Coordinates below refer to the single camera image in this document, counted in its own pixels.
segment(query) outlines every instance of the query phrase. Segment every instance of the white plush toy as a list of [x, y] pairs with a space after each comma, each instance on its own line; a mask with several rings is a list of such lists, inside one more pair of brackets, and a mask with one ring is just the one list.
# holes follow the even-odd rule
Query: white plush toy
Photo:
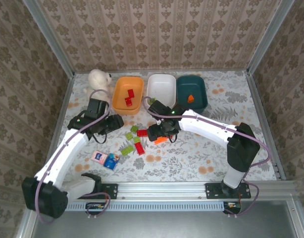
[[[109, 94], [112, 93], [112, 89], [109, 87], [111, 83], [111, 74], [105, 73], [99, 69], [93, 69], [88, 75], [89, 87], [84, 89], [89, 98], [90, 94], [98, 89], [106, 90]], [[109, 102], [109, 97], [104, 92], [96, 92], [92, 95], [92, 98]]]

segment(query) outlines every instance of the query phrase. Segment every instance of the orange object in bin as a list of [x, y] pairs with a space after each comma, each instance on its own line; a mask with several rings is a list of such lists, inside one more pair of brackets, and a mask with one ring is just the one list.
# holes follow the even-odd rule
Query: orange object in bin
[[190, 95], [189, 97], [188, 97], [188, 99], [187, 99], [187, 102], [188, 103], [193, 103], [194, 102], [194, 97], [192, 96], [192, 95]]
[[[112, 108], [120, 115], [135, 115], [140, 110], [141, 98], [143, 94], [144, 81], [140, 77], [121, 77], [118, 79], [113, 97]], [[134, 98], [131, 98], [132, 105], [127, 106], [125, 98], [129, 97], [128, 90], [132, 89]]]

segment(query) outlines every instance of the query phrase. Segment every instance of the red block in bin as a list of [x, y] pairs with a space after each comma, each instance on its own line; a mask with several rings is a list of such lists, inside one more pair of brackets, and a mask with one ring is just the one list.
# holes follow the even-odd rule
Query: red block in bin
[[145, 153], [145, 151], [142, 147], [142, 144], [140, 142], [135, 143], [134, 145], [136, 146], [136, 149], [137, 149], [137, 152], [138, 152], [139, 155], [142, 155], [142, 154]]
[[129, 90], [128, 90], [128, 95], [129, 95], [129, 98], [134, 98], [133, 89], [129, 89]]
[[145, 137], [148, 136], [148, 130], [137, 130], [138, 137]]
[[132, 106], [131, 98], [125, 98], [127, 107]]

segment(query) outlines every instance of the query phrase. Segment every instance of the table surface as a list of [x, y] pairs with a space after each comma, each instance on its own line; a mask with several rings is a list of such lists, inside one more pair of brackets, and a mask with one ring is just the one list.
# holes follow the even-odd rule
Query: table surface
[[[238, 125], [240, 122], [245, 122], [250, 125], [255, 136], [264, 141], [244, 71], [167, 73], [175, 78], [188, 74], [201, 76], [205, 81], [208, 97], [208, 107], [202, 115], [228, 124]], [[148, 78], [153, 74], [151, 72], [114, 73], [111, 86], [114, 87], [120, 77], [138, 76], [145, 81], [145, 95]], [[61, 129], [60, 141], [63, 139], [69, 121], [87, 108], [88, 98], [83, 91], [88, 86], [87, 78], [88, 74], [74, 76], [75, 82]], [[207, 138], [185, 131], [178, 134], [175, 143], [165, 142], [154, 145], [147, 137], [141, 138], [145, 154], [139, 156], [134, 151], [127, 156], [122, 156], [120, 151], [131, 144], [125, 138], [131, 126], [137, 125], [139, 129], [147, 129], [156, 122], [143, 106], [138, 114], [122, 117], [124, 126], [108, 134], [105, 144], [97, 144], [92, 139], [81, 150], [66, 174], [65, 181], [71, 181], [85, 172], [101, 176], [104, 182], [221, 181], [226, 174], [228, 169], [226, 149]], [[90, 160], [95, 150], [120, 155], [119, 163], [114, 171]], [[254, 162], [265, 158], [266, 152], [261, 149]], [[247, 180], [276, 180], [272, 163], [268, 162], [250, 169]]]

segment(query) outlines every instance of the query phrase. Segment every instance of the white arm segment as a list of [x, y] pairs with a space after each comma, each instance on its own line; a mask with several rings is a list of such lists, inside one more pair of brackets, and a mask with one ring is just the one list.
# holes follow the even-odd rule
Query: white arm segment
[[[235, 125], [228, 125], [228, 124], [217, 122], [215, 120], [211, 120], [209, 118], [203, 117], [203, 116], [195, 113], [193, 110], [185, 111], [183, 113], [183, 116], [196, 116], [198, 118], [205, 118], [206, 120], [220, 124], [224, 127], [228, 127], [228, 128], [236, 130]], [[197, 133], [198, 135], [201, 135], [203, 137], [206, 137], [206, 138], [218, 143], [219, 145], [223, 146], [224, 148], [226, 148], [226, 146], [228, 144], [228, 140], [227, 140], [228, 137], [232, 137], [234, 134], [232, 132], [222, 130], [222, 129], [220, 129], [214, 125], [211, 125], [209, 123], [206, 123], [204, 121], [195, 120], [195, 119], [191, 119], [191, 118], [182, 118], [179, 121], [179, 126], [182, 130]]]
[[68, 202], [91, 193], [95, 187], [95, 180], [86, 176], [80, 176], [77, 180], [64, 182], [61, 191], [67, 192]]
[[[51, 161], [54, 159], [57, 152], [60, 150], [60, 148], [66, 142], [66, 140], [68, 138], [70, 138], [75, 132], [77, 132], [76, 129], [70, 129], [65, 133], [64, 139], [62, 140], [61, 144], [58, 146], [56, 151], [53, 153], [52, 157], [44, 165], [44, 167], [40, 171], [38, 171], [37, 174], [35, 175], [35, 178], [37, 178], [37, 181], [40, 181], [42, 179], [44, 173], [47, 171]], [[81, 150], [81, 148], [83, 148], [88, 143], [88, 141], [89, 141], [89, 139], [85, 133], [77, 134], [68, 143], [68, 146], [66, 146], [63, 149], [60, 156], [56, 159], [55, 163], [52, 166], [50, 174], [46, 176], [43, 183], [48, 183], [49, 181], [51, 181], [51, 182], [53, 182], [53, 185], [55, 187], [57, 187], [58, 189], [61, 189], [64, 177], [65, 177], [69, 167], [72, 165], [72, 162], [75, 159], [78, 152]]]

